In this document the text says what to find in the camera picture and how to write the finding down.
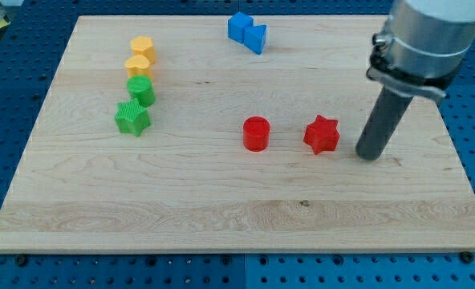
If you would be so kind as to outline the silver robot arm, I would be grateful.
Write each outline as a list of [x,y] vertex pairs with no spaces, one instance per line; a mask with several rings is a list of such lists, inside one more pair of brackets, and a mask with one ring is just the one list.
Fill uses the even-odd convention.
[[395,0],[372,36],[367,77],[440,103],[475,39],[475,0]]

